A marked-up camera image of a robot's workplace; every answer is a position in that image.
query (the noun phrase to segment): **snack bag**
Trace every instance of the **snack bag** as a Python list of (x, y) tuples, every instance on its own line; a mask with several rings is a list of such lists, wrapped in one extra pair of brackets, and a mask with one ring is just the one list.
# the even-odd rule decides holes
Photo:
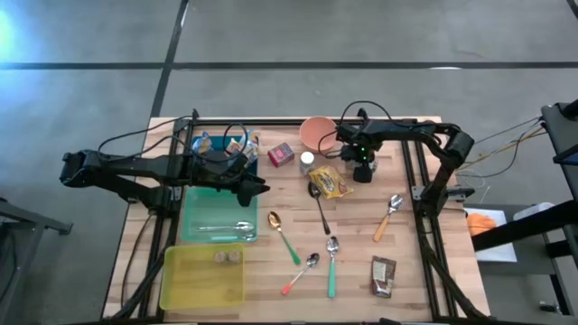
[(353, 192), (345, 183), (340, 173), (331, 166), (322, 166), (309, 173), (311, 180), (322, 191), (325, 199), (340, 198)]
[[(243, 154), (247, 157), (247, 163), (245, 167), (248, 167), (251, 163), (256, 161), (258, 158), (258, 148), (259, 148), (259, 141), (253, 130), (247, 131), (248, 141), (243, 150)], [(237, 142), (235, 139), (231, 139), (228, 143), (227, 151), (231, 154), (240, 151), (243, 148), (243, 144), (245, 144), (245, 135), (241, 136), (241, 139)]]
[(200, 138), (192, 143), (192, 150), (195, 153), (206, 153), (213, 150), (212, 145), (213, 142), (210, 140), (209, 133), (207, 131), (203, 131)]

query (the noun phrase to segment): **brown package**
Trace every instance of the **brown package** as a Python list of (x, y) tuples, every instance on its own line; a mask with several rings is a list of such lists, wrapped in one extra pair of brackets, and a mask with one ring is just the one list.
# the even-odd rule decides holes
[(396, 274), (396, 261), (373, 256), (371, 259), (371, 292), (377, 297), (391, 298)]

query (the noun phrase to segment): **food item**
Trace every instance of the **food item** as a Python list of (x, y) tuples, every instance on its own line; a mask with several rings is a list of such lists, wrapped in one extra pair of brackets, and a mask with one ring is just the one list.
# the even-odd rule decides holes
[(470, 213), (466, 218), (470, 235), (476, 236), (498, 226), (494, 219), (480, 213)]
[(325, 199), (341, 198), (353, 192), (345, 183), (340, 173), (331, 166), (322, 166), (309, 173), (311, 180), (323, 193)]
[(315, 156), (313, 153), (304, 152), (301, 153), (301, 160), (299, 162), (299, 171), (303, 176), (309, 175), (315, 169)]
[(227, 253), (220, 251), (215, 253), (215, 262), (221, 264), (227, 261)]
[(377, 297), (391, 298), (396, 274), (396, 261), (373, 256), (371, 260), (371, 292)]
[(241, 262), (241, 253), (239, 251), (232, 251), (228, 253), (228, 261), (239, 264)]
[(213, 150), (212, 148), (212, 141), (210, 140), (209, 133), (207, 131), (203, 131), (200, 138), (192, 143), (192, 150), (195, 153), (206, 153), (208, 151)]
[(237, 142), (235, 139), (231, 139), (227, 146), (226, 154), (233, 154), (239, 152), (243, 145), (245, 145), (245, 150), (243, 150), (243, 154), (247, 157), (247, 163), (245, 163), (245, 167), (248, 167), (251, 163), (254, 163), (258, 156), (259, 156), (259, 139), (256, 136), (253, 130), (247, 131), (248, 141), (247, 145), (245, 145), (245, 135), (241, 136), (241, 139)]
[(287, 143), (279, 144), (277, 147), (269, 150), (267, 155), (275, 167), (283, 166), (295, 157), (295, 153)]

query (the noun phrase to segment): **chip bag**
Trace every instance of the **chip bag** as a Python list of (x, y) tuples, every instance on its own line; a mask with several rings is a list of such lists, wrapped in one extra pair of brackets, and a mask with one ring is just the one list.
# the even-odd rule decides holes
[(311, 180), (321, 190), (325, 199), (340, 198), (353, 192), (345, 183), (340, 173), (331, 166), (322, 166), (309, 173)]

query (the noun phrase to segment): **black spoon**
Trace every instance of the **black spoon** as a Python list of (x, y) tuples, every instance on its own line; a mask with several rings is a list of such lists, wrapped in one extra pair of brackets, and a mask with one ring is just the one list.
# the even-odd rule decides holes
[(309, 190), (309, 195), (311, 195), (312, 198), (317, 200), (317, 205), (319, 206), (319, 212), (321, 212), (321, 214), (322, 214), (323, 229), (325, 230), (325, 235), (329, 235), (331, 233), (331, 230), (329, 230), (329, 225), (327, 224), (327, 220), (325, 220), (325, 216), (323, 216), (322, 205), (321, 205), (321, 203), (319, 203), (319, 197), (322, 195), (322, 192), (319, 190), (317, 185), (312, 181), (309, 182), (307, 189)]

